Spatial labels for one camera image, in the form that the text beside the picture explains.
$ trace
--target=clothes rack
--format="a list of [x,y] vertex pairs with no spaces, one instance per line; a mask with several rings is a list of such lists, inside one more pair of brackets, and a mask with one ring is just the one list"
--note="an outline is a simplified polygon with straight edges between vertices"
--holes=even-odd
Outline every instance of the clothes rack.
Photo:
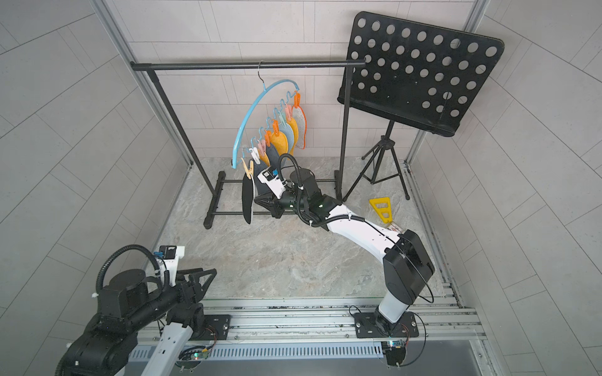
[[[190,155],[193,158],[194,163],[197,165],[207,187],[211,191],[211,203],[209,204],[209,210],[207,211],[207,216],[205,217],[205,221],[203,222],[203,226],[206,229],[210,229],[213,225],[213,219],[216,215],[242,215],[242,212],[235,211],[218,211],[217,206],[219,204],[220,196],[222,193],[222,188],[224,183],[242,183],[242,180],[235,179],[226,179],[226,172],[220,171],[217,175],[217,181],[215,187],[211,183],[203,165],[200,163],[199,157],[196,155],[178,116],[176,115],[165,90],[163,90],[163,86],[157,76],[157,70],[204,70],[204,69],[255,69],[259,67],[264,69],[268,68],[335,68],[335,67],[343,67],[345,68],[345,94],[344,94],[344,110],[343,110],[343,134],[341,136],[341,156],[339,161],[339,169],[334,171],[334,179],[317,179],[318,182],[334,182],[335,183],[335,192],[337,195],[337,199],[341,200],[343,198],[343,193],[341,190],[341,184],[343,182],[343,168],[344,168],[344,160],[345,160],[345,148],[347,144],[347,124],[349,122],[349,102],[351,95],[351,81],[353,71],[356,68],[363,68],[366,65],[365,60],[344,60],[344,61],[290,61],[290,62],[277,62],[277,63],[269,63],[269,62],[257,62],[257,63],[172,63],[172,64],[152,64],[152,63],[135,63],[130,62],[132,70],[146,72],[150,81],[153,83],[155,88],[157,89],[157,93],[159,97],[163,101],[169,116],[171,116],[172,121],[186,148],[190,152]],[[256,211],[254,214],[269,214],[267,211]]]

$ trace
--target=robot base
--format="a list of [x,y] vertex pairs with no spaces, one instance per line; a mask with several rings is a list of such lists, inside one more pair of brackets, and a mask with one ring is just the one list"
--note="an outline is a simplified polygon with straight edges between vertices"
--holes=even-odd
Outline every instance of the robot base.
[[[358,338],[383,338],[381,330],[376,326],[376,315],[374,312],[354,313],[355,333]],[[412,312],[404,312],[402,317],[395,324],[391,325],[394,329],[389,337],[391,338],[406,338],[408,334],[403,325],[408,328],[410,337],[418,337],[418,326],[416,318]]]

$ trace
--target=black perforated panel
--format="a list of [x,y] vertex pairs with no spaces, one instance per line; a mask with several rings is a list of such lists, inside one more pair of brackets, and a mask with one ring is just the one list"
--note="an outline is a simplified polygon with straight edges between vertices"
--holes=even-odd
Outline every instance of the black perforated panel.
[[[499,39],[360,12],[347,59],[366,67],[353,72],[351,107],[451,137],[503,51]],[[343,78],[340,103],[344,93]]]

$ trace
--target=tripod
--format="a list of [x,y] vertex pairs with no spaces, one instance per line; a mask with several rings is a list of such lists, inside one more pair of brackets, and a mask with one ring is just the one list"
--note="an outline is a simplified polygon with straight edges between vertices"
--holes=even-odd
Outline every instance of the tripod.
[[[367,152],[362,157],[362,160],[364,160],[364,159],[366,159],[368,154],[372,153],[372,156],[368,160],[368,163],[366,163],[366,166],[364,166],[364,169],[359,173],[358,178],[355,179],[353,185],[351,186],[351,188],[349,188],[349,191],[347,192],[345,197],[343,197],[344,202],[347,201],[347,198],[351,194],[351,191],[353,191],[353,189],[358,184],[358,182],[362,179],[362,177],[366,178],[366,180],[368,180],[371,184],[374,185],[374,184],[377,184],[380,182],[384,182],[385,180],[392,179],[396,176],[399,176],[399,179],[402,181],[403,192],[406,194],[406,200],[410,199],[410,195],[408,194],[408,189],[406,188],[406,183],[403,181],[402,169],[401,169],[401,167],[399,167],[399,161],[397,160],[397,155],[395,154],[395,149],[393,148],[395,146],[395,141],[390,139],[391,132],[393,131],[393,124],[395,124],[395,122],[393,120],[390,120],[389,125],[386,128],[385,135],[380,136],[380,141],[378,141],[376,143],[376,145],[374,145],[372,147],[372,149],[370,149],[370,151]],[[391,176],[385,177],[383,179],[376,180],[376,176],[378,175],[378,171],[380,170],[380,164],[382,163],[382,158],[385,156],[386,150],[390,150],[391,154],[393,154],[393,160],[395,161],[395,166],[397,167],[397,173],[395,175],[391,175]],[[374,166],[374,172],[372,172],[372,178],[370,179],[368,176],[365,175],[365,172],[366,172],[366,170],[368,170],[368,167],[370,166],[370,164],[374,161],[376,154],[378,154],[378,160],[376,161],[376,166]]]

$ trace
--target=black cable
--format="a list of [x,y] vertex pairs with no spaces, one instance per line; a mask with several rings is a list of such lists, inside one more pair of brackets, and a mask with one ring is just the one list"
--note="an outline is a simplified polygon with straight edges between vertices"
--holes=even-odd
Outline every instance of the black cable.
[[406,260],[410,261],[410,264],[414,267],[414,269],[416,269],[416,272],[418,273],[418,275],[420,276],[420,278],[422,279],[422,282],[424,282],[424,284],[426,285],[426,288],[429,290],[430,293],[430,297],[431,300],[426,300],[425,297],[418,295],[420,298],[424,299],[427,301],[427,303],[433,304],[435,302],[435,296],[433,295],[433,291],[430,289],[429,284],[426,282],[426,280],[424,279],[424,277],[422,276],[422,273],[420,273],[420,270],[418,270],[418,268],[416,267],[416,265],[414,265],[414,263],[412,262],[412,260],[410,260],[410,258],[408,257],[408,255],[406,255],[406,253],[401,249],[401,247],[399,247],[397,245],[396,242],[394,242],[391,238],[389,238],[388,236],[386,236],[385,234],[383,234],[382,232],[380,232],[379,229],[377,229],[376,227],[372,226],[372,224],[368,221],[366,221],[366,223],[372,227],[376,232],[378,232],[379,234],[381,234],[382,236],[386,237],[387,239],[389,239],[390,242],[393,243],[393,247],[397,247],[397,249],[399,250],[399,252],[401,252],[404,256],[406,256]]
[[414,313],[414,312],[410,312],[410,313],[413,314],[414,316],[416,316],[417,318],[419,318],[420,322],[422,322],[422,328],[424,328],[424,342],[422,343],[422,349],[420,349],[420,353],[418,354],[418,356],[416,356],[416,358],[413,361],[400,365],[400,367],[409,366],[410,364],[416,362],[418,360],[418,358],[420,358],[420,356],[422,355],[422,352],[424,351],[424,347],[426,346],[426,325],[424,325],[424,321],[422,321],[422,317],[418,316],[417,313]]

